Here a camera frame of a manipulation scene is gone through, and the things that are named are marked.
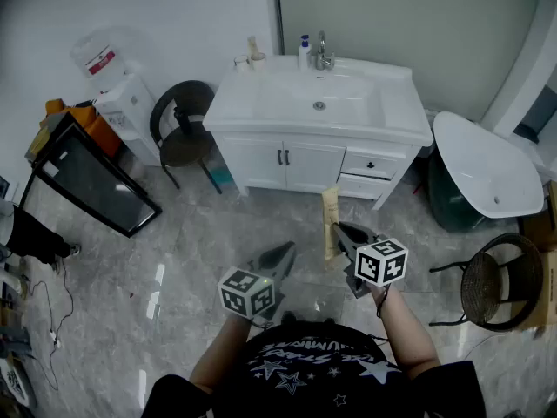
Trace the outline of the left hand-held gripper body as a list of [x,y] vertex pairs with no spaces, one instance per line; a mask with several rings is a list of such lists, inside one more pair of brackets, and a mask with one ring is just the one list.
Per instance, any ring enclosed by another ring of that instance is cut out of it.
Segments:
[[278,282],[248,267],[231,266],[218,282],[218,296],[222,307],[248,320],[262,317],[271,320],[283,302],[282,281]]

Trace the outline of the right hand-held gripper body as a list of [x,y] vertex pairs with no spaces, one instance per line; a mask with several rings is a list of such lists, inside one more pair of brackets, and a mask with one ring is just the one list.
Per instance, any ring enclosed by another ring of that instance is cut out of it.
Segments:
[[346,282],[356,299],[370,293],[369,286],[387,287],[406,275],[408,249],[396,239],[383,239],[372,244],[352,245],[347,256]]

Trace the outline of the person's right forearm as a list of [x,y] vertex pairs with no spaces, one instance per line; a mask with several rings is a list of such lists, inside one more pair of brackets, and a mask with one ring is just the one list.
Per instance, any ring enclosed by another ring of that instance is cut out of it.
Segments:
[[389,289],[368,286],[398,366],[410,379],[439,367],[440,359],[430,334],[406,304],[402,294],[393,286]]

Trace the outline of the person's left forearm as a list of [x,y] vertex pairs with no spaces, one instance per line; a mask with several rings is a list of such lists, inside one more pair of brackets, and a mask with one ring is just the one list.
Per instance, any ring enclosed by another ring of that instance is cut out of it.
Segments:
[[231,313],[194,367],[190,383],[212,394],[242,354],[251,328],[248,319]]

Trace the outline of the person's black star-print shirt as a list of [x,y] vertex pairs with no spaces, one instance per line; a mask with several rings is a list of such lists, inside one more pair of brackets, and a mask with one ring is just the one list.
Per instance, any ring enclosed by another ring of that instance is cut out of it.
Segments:
[[487,418],[474,365],[433,367],[411,380],[373,339],[338,324],[297,321],[249,340],[207,394],[166,375],[141,418]]

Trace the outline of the dark wicker chair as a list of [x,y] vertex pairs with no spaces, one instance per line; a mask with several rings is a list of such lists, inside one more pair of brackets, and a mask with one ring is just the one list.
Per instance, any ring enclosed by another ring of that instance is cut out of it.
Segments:
[[[511,245],[520,254],[499,263],[489,252],[497,246]],[[461,272],[460,299],[463,314],[456,321],[434,321],[431,327],[453,327],[471,322],[485,330],[502,333],[521,325],[535,309],[543,287],[543,265],[535,244],[518,233],[504,233],[483,246],[471,259],[432,268],[431,273],[458,267]],[[490,320],[503,304],[519,302],[520,311],[509,320]]]
[[[204,157],[210,154],[215,140],[203,127],[202,122],[190,120],[191,116],[204,117],[209,111],[214,96],[214,91],[205,82],[187,80],[173,85],[166,91],[151,111],[149,127],[152,139],[158,147],[160,165],[178,190],[180,185],[170,173],[169,167],[179,168],[197,163],[217,193],[222,193],[204,163]],[[165,110],[172,102],[176,104],[173,117],[178,122],[178,128],[173,129],[163,138],[160,123]]]

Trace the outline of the white sink vanity cabinet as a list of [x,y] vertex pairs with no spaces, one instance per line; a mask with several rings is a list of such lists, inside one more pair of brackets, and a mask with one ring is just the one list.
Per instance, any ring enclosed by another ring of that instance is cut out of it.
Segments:
[[[314,110],[317,101],[326,109]],[[433,143],[410,69],[347,58],[329,71],[301,71],[294,56],[270,57],[261,72],[229,71],[204,127],[242,195],[337,186],[374,209]]]

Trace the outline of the chrome faucet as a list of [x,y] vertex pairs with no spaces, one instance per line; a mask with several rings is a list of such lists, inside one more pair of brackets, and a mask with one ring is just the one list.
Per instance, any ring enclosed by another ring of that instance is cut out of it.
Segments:
[[335,55],[332,51],[330,54],[326,53],[325,32],[319,31],[318,34],[318,48],[315,61],[315,68],[318,71],[332,70],[335,65]]

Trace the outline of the white soap pump bottle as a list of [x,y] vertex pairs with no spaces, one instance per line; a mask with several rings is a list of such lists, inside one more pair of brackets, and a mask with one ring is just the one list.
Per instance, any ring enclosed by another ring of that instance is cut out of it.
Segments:
[[309,35],[302,35],[300,37],[299,46],[299,69],[301,71],[308,71],[312,63],[312,45],[310,43]]

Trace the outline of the black framed glass panel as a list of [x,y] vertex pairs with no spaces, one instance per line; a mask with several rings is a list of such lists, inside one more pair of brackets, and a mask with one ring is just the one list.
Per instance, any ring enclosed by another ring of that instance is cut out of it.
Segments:
[[33,177],[127,238],[162,213],[68,112],[43,121],[25,158]]

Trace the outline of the white water dispenser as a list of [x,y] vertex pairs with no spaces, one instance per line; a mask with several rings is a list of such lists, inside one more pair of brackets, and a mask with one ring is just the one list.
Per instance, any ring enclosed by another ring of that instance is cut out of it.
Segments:
[[126,75],[115,88],[93,100],[97,112],[145,166],[160,166],[159,149],[150,130],[154,104],[137,74]]

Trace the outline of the frosted glass partition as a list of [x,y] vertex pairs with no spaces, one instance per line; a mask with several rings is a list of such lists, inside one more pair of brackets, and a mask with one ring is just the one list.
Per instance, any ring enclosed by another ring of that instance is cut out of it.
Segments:
[[286,54],[325,50],[410,68],[422,104],[478,121],[525,42],[539,0],[280,0]]

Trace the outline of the orange box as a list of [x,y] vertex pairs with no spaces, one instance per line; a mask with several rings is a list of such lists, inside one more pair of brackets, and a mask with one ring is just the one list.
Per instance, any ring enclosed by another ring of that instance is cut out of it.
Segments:
[[62,99],[52,99],[45,103],[45,110],[46,116],[59,112],[70,113],[109,158],[115,158],[117,155],[122,141],[97,112],[91,101],[66,106]]

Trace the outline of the clear water jug red label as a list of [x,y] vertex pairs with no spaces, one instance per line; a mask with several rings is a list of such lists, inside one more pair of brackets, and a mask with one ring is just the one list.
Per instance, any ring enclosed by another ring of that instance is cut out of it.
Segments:
[[124,60],[104,30],[80,37],[71,47],[70,57],[100,93],[111,91],[124,80]]

